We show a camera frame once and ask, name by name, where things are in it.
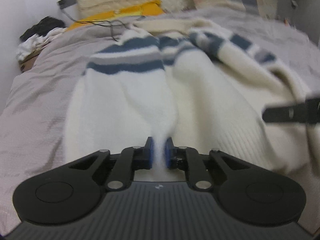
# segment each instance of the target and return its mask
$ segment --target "pile of clothes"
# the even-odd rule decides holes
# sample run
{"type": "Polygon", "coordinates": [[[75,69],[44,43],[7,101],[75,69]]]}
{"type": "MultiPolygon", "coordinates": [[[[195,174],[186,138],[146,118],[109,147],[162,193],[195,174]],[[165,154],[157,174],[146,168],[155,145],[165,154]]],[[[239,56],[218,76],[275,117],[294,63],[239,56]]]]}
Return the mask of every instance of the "pile of clothes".
{"type": "Polygon", "coordinates": [[[66,24],[61,20],[49,16],[42,19],[20,37],[17,60],[23,62],[27,56],[59,37],[65,30],[66,24]]]}

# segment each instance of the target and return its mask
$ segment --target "bed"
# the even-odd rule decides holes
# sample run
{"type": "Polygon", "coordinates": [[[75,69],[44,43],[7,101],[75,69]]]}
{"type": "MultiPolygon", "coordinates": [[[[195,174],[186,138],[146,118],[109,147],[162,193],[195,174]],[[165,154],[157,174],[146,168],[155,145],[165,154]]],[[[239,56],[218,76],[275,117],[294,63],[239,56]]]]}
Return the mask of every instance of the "bed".
{"type": "MultiPolygon", "coordinates": [[[[97,4],[79,0],[83,15],[93,12],[97,4]]],[[[127,5],[128,0],[119,3],[127,5]]],[[[320,93],[320,53],[308,37],[281,22],[229,8],[205,8],[164,14],[148,19],[204,17],[270,50],[320,93]]],[[[126,29],[115,29],[118,37],[126,29]]],[[[100,26],[88,25],[66,32],[46,47],[35,66],[14,79],[6,108],[0,117],[0,233],[9,233],[18,223],[12,194],[27,178],[66,163],[63,154],[64,121],[77,80],[89,57],[114,43],[100,26]]],[[[320,226],[320,179],[308,163],[288,176],[299,182],[307,193],[307,205],[300,224],[314,233],[320,226]]]]}

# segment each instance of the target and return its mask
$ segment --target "silver screw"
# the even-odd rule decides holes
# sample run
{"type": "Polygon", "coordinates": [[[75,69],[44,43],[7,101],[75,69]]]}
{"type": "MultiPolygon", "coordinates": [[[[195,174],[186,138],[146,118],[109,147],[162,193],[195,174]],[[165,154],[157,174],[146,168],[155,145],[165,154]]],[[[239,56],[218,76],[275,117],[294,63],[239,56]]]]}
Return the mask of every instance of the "silver screw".
{"type": "Polygon", "coordinates": [[[118,180],[113,180],[113,181],[110,181],[107,186],[111,189],[120,189],[123,187],[123,183],[118,180]]]}
{"type": "Polygon", "coordinates": [[[196,187],[200,189],[208,189],[212,184],[206,180],[201,180],[196,183],[196,187]]]}

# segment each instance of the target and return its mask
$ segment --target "wall socket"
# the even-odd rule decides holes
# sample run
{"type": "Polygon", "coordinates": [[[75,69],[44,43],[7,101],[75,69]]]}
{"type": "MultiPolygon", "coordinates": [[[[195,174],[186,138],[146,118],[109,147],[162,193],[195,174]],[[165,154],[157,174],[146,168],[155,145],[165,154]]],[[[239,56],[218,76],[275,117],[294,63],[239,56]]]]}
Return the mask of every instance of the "wall socket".
{"type": "Polygon", "coordinates": [[[60,0],[57,2],[61,10],[64,8],[70,7],[76,3],[77,3],[77,0],[60,0]]]}

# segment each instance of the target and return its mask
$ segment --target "ribbed gray surface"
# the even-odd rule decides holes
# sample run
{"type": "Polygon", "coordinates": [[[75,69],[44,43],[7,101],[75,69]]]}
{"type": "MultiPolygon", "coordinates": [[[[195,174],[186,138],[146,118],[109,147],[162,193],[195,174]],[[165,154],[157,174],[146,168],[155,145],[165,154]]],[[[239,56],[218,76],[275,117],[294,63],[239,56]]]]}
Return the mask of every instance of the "ribbed gray surface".
{"type": "Polygon", "coordinates": [[[107,194],[86,218],[58,227],[20,224],[9,240],[310,240],[297,224],[259,228],[243,224],[208,193],[186,182],[133,182],[107,194]]]}

